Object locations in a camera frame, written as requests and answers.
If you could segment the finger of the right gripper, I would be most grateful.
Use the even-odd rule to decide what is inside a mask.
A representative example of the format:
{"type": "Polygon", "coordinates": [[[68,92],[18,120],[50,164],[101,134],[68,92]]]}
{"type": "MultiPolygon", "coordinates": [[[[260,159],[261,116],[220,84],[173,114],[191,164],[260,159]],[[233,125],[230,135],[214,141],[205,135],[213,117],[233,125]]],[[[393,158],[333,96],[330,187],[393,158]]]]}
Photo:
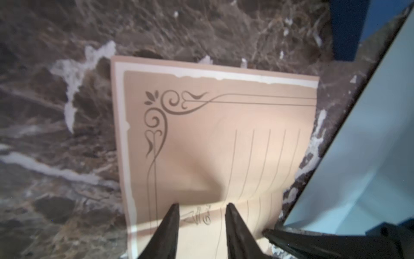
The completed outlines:
{"type": "Polygon", "coordinates": [[[303,235],[267,229],[271,244],[298,259],[412,259],[414,224],[382,223],[356,235],[303,235]]]}

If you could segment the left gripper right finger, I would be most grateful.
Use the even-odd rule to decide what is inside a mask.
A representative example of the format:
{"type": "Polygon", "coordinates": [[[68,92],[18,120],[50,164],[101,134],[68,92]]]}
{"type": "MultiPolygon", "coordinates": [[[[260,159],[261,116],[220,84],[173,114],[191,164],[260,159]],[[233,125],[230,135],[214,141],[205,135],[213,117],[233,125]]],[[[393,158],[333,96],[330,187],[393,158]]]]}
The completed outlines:
{"type": "Polygon", "coordinates": [[[271,259],[259,248],[236,206],[229,203],[225,212],[227,254],[229,259],[271,259]]]}

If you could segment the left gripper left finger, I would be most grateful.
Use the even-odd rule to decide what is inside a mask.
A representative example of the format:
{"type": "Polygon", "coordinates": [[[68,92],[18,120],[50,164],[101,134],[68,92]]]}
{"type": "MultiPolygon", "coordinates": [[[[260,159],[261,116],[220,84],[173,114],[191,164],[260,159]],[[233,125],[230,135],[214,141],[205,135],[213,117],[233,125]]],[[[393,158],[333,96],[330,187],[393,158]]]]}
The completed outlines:
{"type": "Polygon", "coordinates": [[[173,204],[138,259],[175,259],[180,227],[180,206],[173,204]]]}

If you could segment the light blue envelope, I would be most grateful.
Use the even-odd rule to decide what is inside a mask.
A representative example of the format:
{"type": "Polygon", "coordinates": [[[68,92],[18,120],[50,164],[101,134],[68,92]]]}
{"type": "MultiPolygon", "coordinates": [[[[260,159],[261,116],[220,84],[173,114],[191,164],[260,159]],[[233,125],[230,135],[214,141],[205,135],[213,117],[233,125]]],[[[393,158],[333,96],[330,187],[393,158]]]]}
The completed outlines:
{"type": "Polygon", "coordinates": [[[363,234],[414,214],[414,16],[351,109],[284,225],[363,234]]]}

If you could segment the beige letter paper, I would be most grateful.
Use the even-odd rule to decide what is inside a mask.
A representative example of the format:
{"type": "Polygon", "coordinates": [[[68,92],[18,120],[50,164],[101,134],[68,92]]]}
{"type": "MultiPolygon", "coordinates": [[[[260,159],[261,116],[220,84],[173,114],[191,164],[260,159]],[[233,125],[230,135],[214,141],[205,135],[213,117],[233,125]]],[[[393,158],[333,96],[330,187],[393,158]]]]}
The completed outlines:
{"type": "Polygon", "coordinates": [[[179,259],[227,257],[236,206],[265,254],[313,132],[319,78],[114,56],[112,96],[128,256],[180,205],[179,259]]]}

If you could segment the dark blue envelope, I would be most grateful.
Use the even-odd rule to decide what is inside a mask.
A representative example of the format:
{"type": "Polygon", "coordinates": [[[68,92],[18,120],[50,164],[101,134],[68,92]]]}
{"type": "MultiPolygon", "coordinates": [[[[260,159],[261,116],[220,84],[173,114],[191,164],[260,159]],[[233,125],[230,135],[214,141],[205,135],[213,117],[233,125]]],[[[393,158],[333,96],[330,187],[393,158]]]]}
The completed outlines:
{"type": "Polygon", "coordinates": [[[407,0],[330,1],[334,59],[354,61],[361,42],[412,4],[407,0]]]}

